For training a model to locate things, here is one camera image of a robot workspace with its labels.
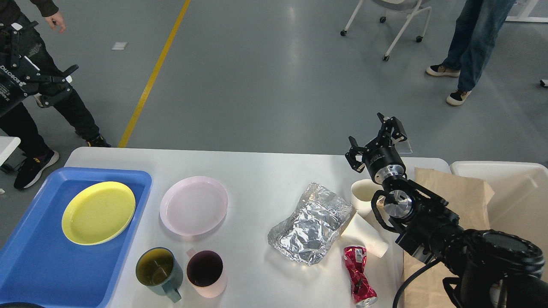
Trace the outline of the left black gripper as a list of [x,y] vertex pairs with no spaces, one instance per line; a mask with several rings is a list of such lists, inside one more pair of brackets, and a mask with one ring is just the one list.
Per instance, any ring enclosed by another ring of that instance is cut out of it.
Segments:
[[[78,70],[78,65],[72,65],[60,76],[41,74],[36,66],[26,55],[20,51],[20,36],[38,25],[37,21],[22,26],[18,23],[1,26],[2,35],[6,35],[4,47],[1,49],[0,67],[0,116],[4,116],[19,103],[32,94],[40,108],[53,107],[57,103],[68,99],[74,94],[71,85],[71,74]],[[18,69],[21,65],[30,65],[33,72],[23,74],[21,81],[8,69]]]

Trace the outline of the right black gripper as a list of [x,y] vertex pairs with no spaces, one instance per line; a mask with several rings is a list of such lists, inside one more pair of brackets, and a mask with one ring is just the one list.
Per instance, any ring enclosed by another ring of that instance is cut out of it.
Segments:
[[362,173],[368,170],[372,181],[376,184],[382,184],[388,177],[405,178],[407,177],[406,167],[394,145],[406,142],[408,135],[398,118],[387,117],[382,113],[376,115],[381,121],[381,128],[376,138],[379,148],[359,146],[356,139],[349,136],[350,149],[345,154],[345,158],[354,171]]

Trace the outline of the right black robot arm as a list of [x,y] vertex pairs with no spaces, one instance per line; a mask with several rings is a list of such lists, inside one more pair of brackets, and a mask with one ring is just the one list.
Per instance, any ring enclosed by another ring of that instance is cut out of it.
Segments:
[[383,229],[396,233],[396,243],[423,263],[399,287],[397,307],[405,288],[439,263],[453,274],[443,279],[444,290],[457,308],[545,308],[547,283],[542,281],[542,250],[519,236],[496,230],[463,229],[448,202],[409,179],[395,148],[407,140],[401,121],[377,113],[381,128],[375,138],[359,146],[349,136],[345,154],[353,170],[368,170],[381,186],[370,202]]

